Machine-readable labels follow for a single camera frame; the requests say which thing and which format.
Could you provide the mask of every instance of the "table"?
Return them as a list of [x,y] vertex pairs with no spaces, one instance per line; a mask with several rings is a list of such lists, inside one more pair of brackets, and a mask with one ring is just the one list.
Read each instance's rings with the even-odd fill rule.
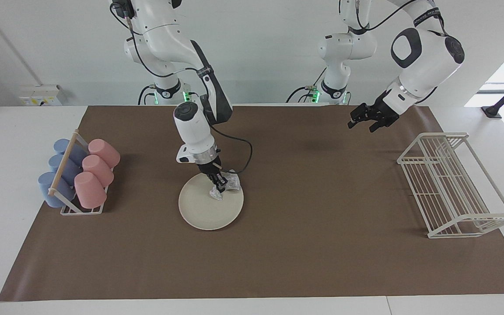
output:
[[[37,153],[64,134],[76,128],[85,106],[0,108],[0,289],[28,233],[40,205],[36,178],[46,171],[46,156]],[[470,143],[504,193],[504,123],[479,115],[479,109],[434,108],[439,123],[446,132],[468,132]],[[4,188],[14,184],[6,195]],[[92,313],[125,313],[126,309],[140,313],[313,313],[328,314],[420,314],[422,312],[465,313],[471,307],[475,313],[504,313],[504,295],[449,297],[336,297],[332,299],[248,299],[198,301],[45,301],[34,303],[0,303],[0,313],[72,313],[94,310]]]

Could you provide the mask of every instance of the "crumpled plastic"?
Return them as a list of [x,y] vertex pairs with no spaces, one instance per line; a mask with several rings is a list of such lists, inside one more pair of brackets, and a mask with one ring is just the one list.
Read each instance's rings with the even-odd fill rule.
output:
[[[227,179],[227,184],[225,185],[224,189],[225,191],[241,191],[242,186],[240,186],[240,178],[238,178],[237,174],[231,174],[231,173],[222,173],[222,175]],[[218,189],[213,186],[210,190],[210,196],[211,198],[218,200],[218,201],[223,201],[223,194],[218,191]]]

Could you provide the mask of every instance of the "white wall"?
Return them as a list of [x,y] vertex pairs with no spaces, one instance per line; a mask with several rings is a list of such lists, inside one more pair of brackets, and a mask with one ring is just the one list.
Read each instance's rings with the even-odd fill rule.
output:
[[[437,0],[450,34],[466,50],[466,63],[429,104],[462,106],[504,61],[504,0]],[[282,102],[311,84],[324,67],[320,38],[344,32],[338,0],[184,0],[177,9],[186,36],[199,42],[233,102]],[[372,19],[396,7],[375,0]],[[399,73],[390,44],[410,20],[400,12],[374,31],[376,56],[352,62],[352,103],[372,102]],[[128,37],[108,12],[107,0],[0,0],[0,29],[44,84],[60,84],[68,104],[134,103],[151,78],[123,54]],[[0,105],[18,84],[34,79],[0,39]],[[194,74],[185,73],[196,89]]]

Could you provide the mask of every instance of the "white power box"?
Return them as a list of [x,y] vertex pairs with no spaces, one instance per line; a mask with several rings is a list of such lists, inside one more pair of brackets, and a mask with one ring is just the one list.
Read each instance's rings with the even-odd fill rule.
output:
[[24,85],[21,87],[20,98],[25,106],[62,106],[66,101],[57,85]]

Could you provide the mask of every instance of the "white plate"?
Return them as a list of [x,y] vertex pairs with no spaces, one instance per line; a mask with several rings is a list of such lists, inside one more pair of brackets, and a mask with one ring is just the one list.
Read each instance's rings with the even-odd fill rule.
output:
[[226,227],[238,217],[244,205],[244,192],[226,191],[223,201],[210,196],[212,182],[205,174],[198,174],[182,187],[178,198],[180,214],[192,227],[213,231]]

